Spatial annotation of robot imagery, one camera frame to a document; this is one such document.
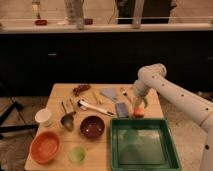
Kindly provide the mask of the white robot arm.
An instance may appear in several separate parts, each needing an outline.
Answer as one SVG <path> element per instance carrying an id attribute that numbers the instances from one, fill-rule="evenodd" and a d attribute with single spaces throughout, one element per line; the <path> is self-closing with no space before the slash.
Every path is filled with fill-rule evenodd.
<path id="1" fill-rule="evenodd" d="M 133 93 L 143 98 L 154 89 L 199 125 L 207 133 L 200 171 L 213 171 L 213 102 L 168 81 L 166 74 L 161 63 L 141 67 Z"/>

